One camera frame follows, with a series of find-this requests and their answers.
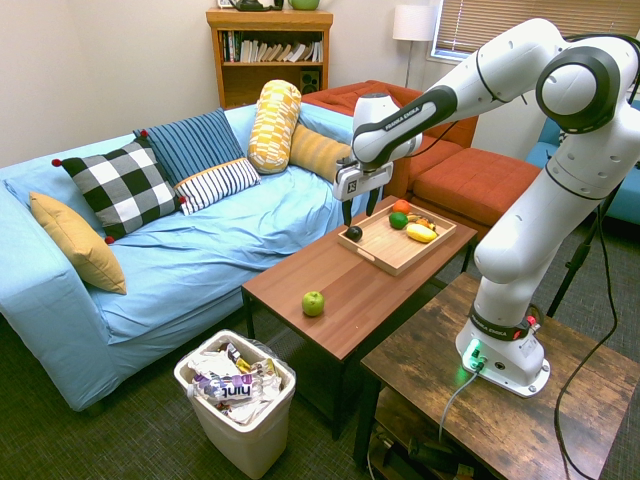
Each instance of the orange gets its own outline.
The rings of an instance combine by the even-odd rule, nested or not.
[[[398,200],[393,204],[391,210],[409,215],[411,213],[411,205],[406,200]]]

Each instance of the white trash can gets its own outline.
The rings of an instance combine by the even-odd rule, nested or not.
[[[221,330],[180,360],[173,370],[185,393],[196,373],[187,366],[191,355],[216,351],[227,342],[233,343],[249,364],[270,357],[237,333]],[[289,406],[295,391],[295,375],[278,358],[270,358],[273,358],[275,368],[282,378],[282,389],[278,397],[248,425],[240,425],[229,419],[202,397],[189,398],[209,440],[236,467],[253,479],[261,478],[287,446]]]

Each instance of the yellow pillow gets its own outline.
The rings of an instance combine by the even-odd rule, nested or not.
[[[289,82],[271,80],[256,106],[247,158],[260,173],[282,172],[289,163],[291,135],[300,116],[300,92]]]
[[[127,293],[118,260],[84,218],[64,203],[40,193],[30,192],[29,200],[31,213],[82,280],[108,292]]]
[[[349,156],[351,147],[298,124],[291,139],[291,165],[297,165],[333,183],[336,161]]]

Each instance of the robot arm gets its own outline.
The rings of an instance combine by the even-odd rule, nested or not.
[[[481,376],[518,395],[539,392],[550,375],[525,319],[533,293],[564,238],[640,157],[640,112],[625,98],[638,63],[625,40],[568,43],[553,24],[535,19],[491,40],[400,110],[382,114],[380,97],[356,105],[352,164],[338,171],[334,184],[334,196],[343,201],[388,182],[391,162],[413,152],[425,129],[487,112],[533,89],[542,111],[568,132],[476,248],[483,278],[456,338],[466,369],[474,370],[472,351],[484,360]]]
[[[353,117],[353,165],[338,171],[334,196],[346,201],[387,183],[391,173],[386,178],[381,171],[415,152],[424,130],[493,110],[532,90],[565,45],[553,24],[530,20],[487,43],[402,109],[388,96],[361,97]]]

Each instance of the green apple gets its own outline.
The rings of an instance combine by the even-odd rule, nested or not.
[[[307,292],[302,297],[302,311],[310,316],[317,317],[324,310],[324,297],[320,292]]]

